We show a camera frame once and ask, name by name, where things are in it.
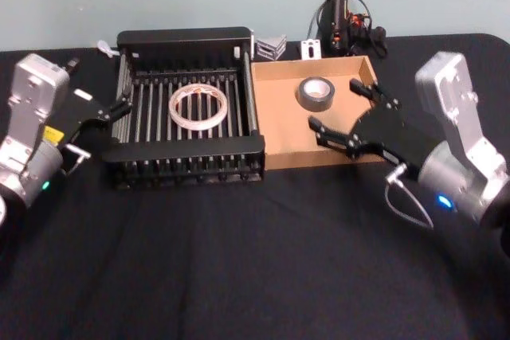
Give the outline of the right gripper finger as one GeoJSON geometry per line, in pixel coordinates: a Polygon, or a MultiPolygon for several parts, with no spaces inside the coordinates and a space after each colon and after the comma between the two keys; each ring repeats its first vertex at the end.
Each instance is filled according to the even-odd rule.
{"type": "Polygon", "coordinates": [[[345,154],[348,158],[359,157],[359,144],[352,135],[326,127],[315,116],[308,117],[308,126],[314,132],[318,146],[345,154]]]}
{"type": "Polygon", "coordinates": [[[381,104],[388,109],[398,109],[398,100],[382,88],[377,80],[371,85],[365,85],[361,80],[352,78],[349,81],[349,89],[367,99],[373,106],[381,104]]]}

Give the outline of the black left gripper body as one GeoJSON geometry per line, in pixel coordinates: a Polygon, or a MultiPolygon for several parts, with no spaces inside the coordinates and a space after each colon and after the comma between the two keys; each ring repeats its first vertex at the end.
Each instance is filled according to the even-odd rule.
{"type": "Polygon", "coordinates": [[[64,103],[49,118],[43,130],[43,139],[55,147],[74,143],[89,128],[106,128],[111,113],[93,96],[79,88],[70,91],[64,103]]]}

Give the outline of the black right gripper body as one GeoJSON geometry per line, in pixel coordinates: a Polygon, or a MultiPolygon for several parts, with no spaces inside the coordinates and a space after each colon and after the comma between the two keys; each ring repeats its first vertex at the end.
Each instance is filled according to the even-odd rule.
{"type": "Polygon", "coordinates": [[[351,156],[375,154],[394,165],[405,163],[420,171],[439,140],[431,138],[402,119],[399,110],[376,106],[366,111],[351,129],[351,156]]]}

